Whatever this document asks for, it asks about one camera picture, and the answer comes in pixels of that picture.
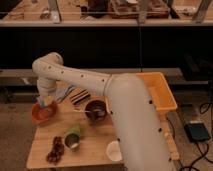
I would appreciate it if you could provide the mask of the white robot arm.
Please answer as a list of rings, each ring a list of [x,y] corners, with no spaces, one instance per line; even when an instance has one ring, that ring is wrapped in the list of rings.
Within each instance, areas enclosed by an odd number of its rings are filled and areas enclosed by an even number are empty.
[[[139,76],[65,67],[55,52],[36,59],[32,69],[43,98],[58,80],[107,98],[126,171],[176,171],[151,95]]]

